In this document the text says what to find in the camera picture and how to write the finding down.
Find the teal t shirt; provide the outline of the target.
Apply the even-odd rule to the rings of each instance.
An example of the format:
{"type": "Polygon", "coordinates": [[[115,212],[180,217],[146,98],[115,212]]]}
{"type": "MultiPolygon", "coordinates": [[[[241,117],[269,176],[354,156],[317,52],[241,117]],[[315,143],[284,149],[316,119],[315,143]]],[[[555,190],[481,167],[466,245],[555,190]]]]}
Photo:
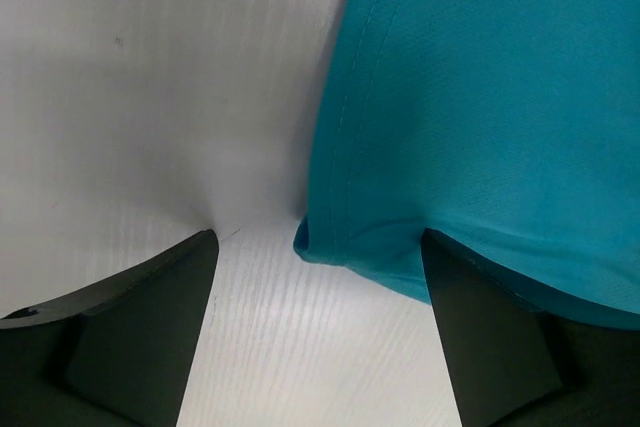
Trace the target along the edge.
{"type": "Polygon", "coordinates": [[[442,233],[527,305],[639,326],[639,0],[348,0],[304,260],[429,298],[442,233]]]}

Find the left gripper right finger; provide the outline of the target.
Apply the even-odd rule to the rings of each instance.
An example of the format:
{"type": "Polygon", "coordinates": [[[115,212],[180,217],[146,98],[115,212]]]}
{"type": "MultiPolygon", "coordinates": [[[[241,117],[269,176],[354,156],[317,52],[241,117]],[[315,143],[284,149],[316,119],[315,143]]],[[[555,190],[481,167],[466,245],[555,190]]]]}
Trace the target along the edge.
{"type": "Polygon", "coordinates": [[[441,232],[426,285],[465,426],[636,426],[639,317],[566,294],[441,232]]]}

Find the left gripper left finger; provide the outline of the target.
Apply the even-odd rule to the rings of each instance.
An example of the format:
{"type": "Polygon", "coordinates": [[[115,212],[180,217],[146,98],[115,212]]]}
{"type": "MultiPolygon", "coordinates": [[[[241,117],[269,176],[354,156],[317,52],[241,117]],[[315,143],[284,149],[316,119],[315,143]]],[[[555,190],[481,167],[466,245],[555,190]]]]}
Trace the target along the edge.
{"type": "Polygon", "coordinates": [[[218,253],[204,230],[3,317],[2,425],[176,425],[218,253]]]}

